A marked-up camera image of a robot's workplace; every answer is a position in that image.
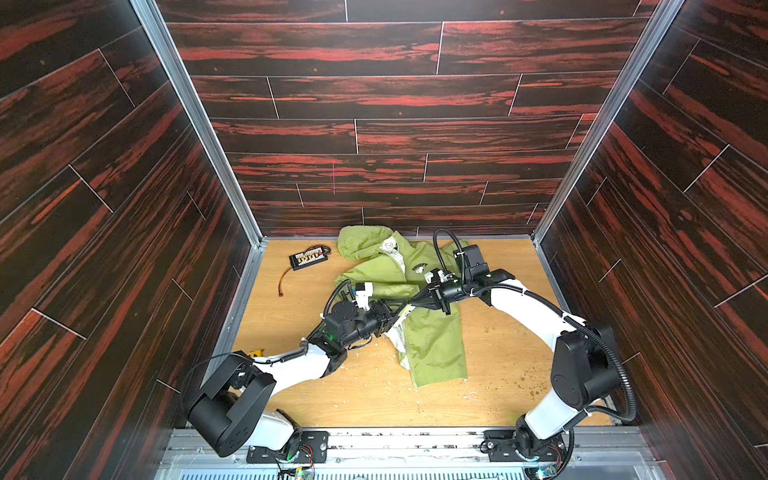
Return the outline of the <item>green jacket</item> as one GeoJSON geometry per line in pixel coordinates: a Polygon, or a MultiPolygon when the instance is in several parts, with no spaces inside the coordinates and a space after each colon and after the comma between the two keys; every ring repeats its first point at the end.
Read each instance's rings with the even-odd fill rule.
{"type": "Polygon", "coordinates": [[[426,287],[425,276],[432,270],[457,271],[455,245],[440,253],[426,241],[410,242],[386,226],[347,226],[340,230],[337,250],[357,264],[334,282],[349,279],[352,284],[370,283],[372,298],[385,300],[403,321],[385,335],[397,350],[400,365],[411,373],[415,387],[465,379],[466,355],[459,310],[450,314],[441,309],[408,307],[404,302],[426,287]]]}

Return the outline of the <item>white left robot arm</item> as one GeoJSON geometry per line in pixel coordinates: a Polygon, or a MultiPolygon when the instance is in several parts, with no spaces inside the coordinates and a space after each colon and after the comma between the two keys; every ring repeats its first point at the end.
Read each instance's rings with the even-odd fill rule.
{"type": "Polygon", "coordinates": [[[182,395],[184,416],[220,457],[245,445],[280,449],[296,427],[266,414],[270,398],[334,373],[353,346],[388,332],[402,311],[385,300],[366,308],[340,301],[294,351],[264,358],[231,352],[197,391],[182,395]]]}

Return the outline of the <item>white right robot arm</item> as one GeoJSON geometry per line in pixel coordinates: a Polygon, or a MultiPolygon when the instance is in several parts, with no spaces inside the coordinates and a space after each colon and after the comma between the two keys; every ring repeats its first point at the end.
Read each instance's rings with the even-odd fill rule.
{"type": "Polygon", "coordinates": [[[529,437],[547,440],[593,413],[635,420],[637,399],[615,352],[613,331],[557,307],[510,273],[497,269],[471,279],[431,278],[409,303],[448,314],[451,304],[469,298],[511,316],[553,352],[551,389],[519,424],[529,437]]]}

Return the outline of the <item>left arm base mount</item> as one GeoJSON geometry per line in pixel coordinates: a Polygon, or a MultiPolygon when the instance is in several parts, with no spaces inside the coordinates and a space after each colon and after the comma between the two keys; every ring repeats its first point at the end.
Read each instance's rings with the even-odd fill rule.
{"type": "Polygon", "coordinates": [[[259,421],[248,447],[248,464],[271,464],[276,460],[292,464],[323,464],[327,459],[329,432],[307,430],[276,418],[259,421]]]}

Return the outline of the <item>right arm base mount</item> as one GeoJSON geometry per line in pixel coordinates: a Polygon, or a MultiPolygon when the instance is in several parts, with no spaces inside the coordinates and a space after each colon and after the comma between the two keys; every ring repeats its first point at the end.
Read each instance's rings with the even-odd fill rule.
{"type": "Polygon", "coordinates": [[[542,440],[526,429],[519,433],[515,428],[486,430],[480,443],[480,451],[491,462],[561,463],[567,450],[561,434],[542,440]]]}

